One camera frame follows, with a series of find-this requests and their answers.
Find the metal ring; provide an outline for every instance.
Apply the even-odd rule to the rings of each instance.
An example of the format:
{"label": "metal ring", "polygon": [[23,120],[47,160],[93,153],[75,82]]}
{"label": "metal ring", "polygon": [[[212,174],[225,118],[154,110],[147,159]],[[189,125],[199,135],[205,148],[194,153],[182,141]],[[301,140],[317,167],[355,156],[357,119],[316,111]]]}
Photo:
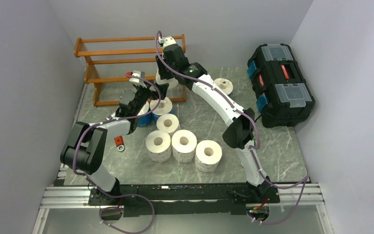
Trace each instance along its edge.
{"label": "metal ring", "polygon": [[125,146],[124,145],[119,145],[117,146],[117,149],[119,152],[123,152],[125,150]]}

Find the clear toolbox lid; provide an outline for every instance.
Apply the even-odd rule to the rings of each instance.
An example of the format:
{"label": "clear toolbox lid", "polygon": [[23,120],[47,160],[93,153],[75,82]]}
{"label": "clear toolbox lid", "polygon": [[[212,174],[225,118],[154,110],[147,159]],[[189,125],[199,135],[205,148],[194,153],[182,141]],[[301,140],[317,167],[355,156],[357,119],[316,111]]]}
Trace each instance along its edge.
{"label": "clear toolbox lid", "polygon": [[305,107],[307,101],[312,101],[304,83],[275,84],[281,103],[290,102],[290,108]]}
{"label": "clear toolbox lid", "polygon": [[262,47],[264,59],[266,61],[282,61],[282,60],[293,60],[290,54],[289,48],[280,44],[268,44]]}

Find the white wall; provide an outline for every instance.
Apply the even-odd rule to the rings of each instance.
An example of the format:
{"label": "white wall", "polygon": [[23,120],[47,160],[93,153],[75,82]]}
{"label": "white wall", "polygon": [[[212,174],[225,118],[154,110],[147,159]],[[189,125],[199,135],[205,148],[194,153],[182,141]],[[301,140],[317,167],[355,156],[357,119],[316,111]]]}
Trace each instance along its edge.
{"label": "white wall", "polygon": [[31,233],[83,85],[46,0],[0,0],[0,234]]}
{"label": "white wall", "polygon": [[374,233],[374,1],[315,0],[291,46],[317,101],[297,136],[335,233]]}
{"label": "white wall", "polygon": [[49,0],[74,43],[184,33],[190,62],[241,67],[262,43],[290,43],[312,1]]}

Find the red tag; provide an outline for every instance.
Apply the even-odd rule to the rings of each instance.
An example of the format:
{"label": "red tag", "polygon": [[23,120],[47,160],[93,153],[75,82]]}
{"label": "red tag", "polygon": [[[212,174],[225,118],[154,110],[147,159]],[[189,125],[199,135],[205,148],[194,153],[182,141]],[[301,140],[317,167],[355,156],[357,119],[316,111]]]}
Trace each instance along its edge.
{"label": "red tag", "polygon": [[281,69],[283,70],[284,77],[286,77],[286,79],[289,79],[289,74],[287,73],[286,68],[284,67],[284,65],[281,65]]}
{"label": "red tag", "polygon": [[259,82],[260,82],[260,86],[263,88],[264,87],[264,82],[263,82],[261,74],[259,74]]}
{"label": "red tag", "polygon": [[115,145],[116,146],[119,146],[119,145],[123,145],[124,144],[124,141],[122,139],[122,136],[117,136],[116,138],[114,138],[114,141],[115,141]]}

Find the marble table surface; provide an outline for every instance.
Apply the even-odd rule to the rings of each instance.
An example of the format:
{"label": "marble table surface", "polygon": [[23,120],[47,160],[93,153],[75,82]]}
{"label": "marble table surface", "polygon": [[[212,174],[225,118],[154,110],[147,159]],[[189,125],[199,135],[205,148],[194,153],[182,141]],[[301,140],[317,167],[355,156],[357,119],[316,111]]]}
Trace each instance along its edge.
{"label": "marble table surface", "polygon": [[[245,109],[252,108],[259,116],[256,108],[256,97],[251,89],[250,80],[245,68],[219,67],[208,68],[213,79],[229,79],[234,89],[231,98]],[[100,100],[117,100],[119,92],[131,88],[129,82],[103,84]],[[176,87],[169,96],[177,96],[181,88]],[[87,85],[79,110],[78,120],[99,122],[116,110],[116,106],[93,106],[94,86]],[[123,136],[126,146],[120,153],[113,142],[107,140],[103,165],[117,177],[122,184],[168,184],[168,183],[222,183],[245,182],[246,175],[236,152],[228,147],[222,138],[226,129],[222,118],[211,106],[197,94],[187,90],[187,101],[174,103],[173,112],[179,118],[182,129],[192,131],[197,141],[213,140],[220,144],[223,156],[217,169],[211,173],[196,169],[194,160],[179,163],[173,157],[165,162],[152,161],[147,153],[145,139],[157,130],[153,122],[134,133]],[[261,121],[257,127],[261,137],[261,147],[257,150],[263,169],[273,182],[295,182],[306,176],[306,167],[300,152],[298,140],[293,128],[264,128]],[[76,176],[68,170],[65,185],[86,185],[82,176]]]}

